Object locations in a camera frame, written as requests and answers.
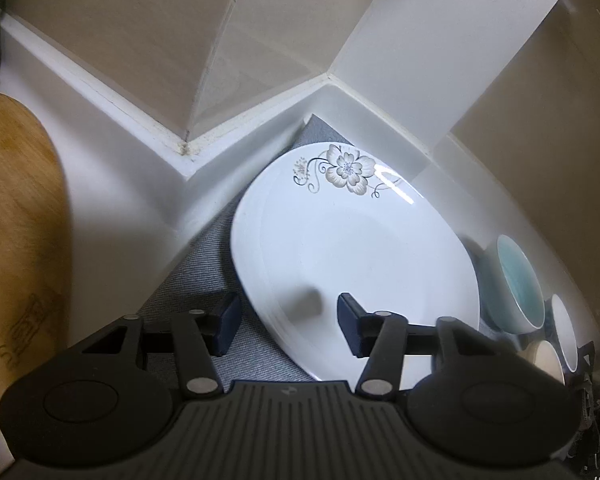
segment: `bowl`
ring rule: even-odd
[[[534,341],[518,354],[543,372],[551,375],[556,381],[564,384],[564,373],[560,358],[554,346],[548,341]]]
[[[578,368],[578,344],[567,309],[557,294],[546,300],[545,305],[547,335],[558,343],[558,357],[561,357],[564,367],[573,373]]]
[[[528,334],[544,324],[544,297],[522,249],[500,235],[478,263],[480,298],[491,320],[505,332]]]

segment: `wooden cutting board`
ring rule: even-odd
[[[64,345],[70,240],[64,175],[49,136],[0,94],[0,396]]]

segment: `gray mat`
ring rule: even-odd
[[[290,149],[313,142],[344,142],[347,139],[313,116]],[[242,300],[242,323],[224,357],[213,358],[225,387],[234,379],[266,381],[312,380],[273,341],[253,311],[240,286],[231,260],[229,234],[242,194],[229,203],[214,222],[191,243],[189,254],[160,285],[138,314],[147,321],[167,319],[192,308],[211,309],[225,292],[238,292]],[[177,387],[173,356],[149,355],[148,370],[169,386]]]

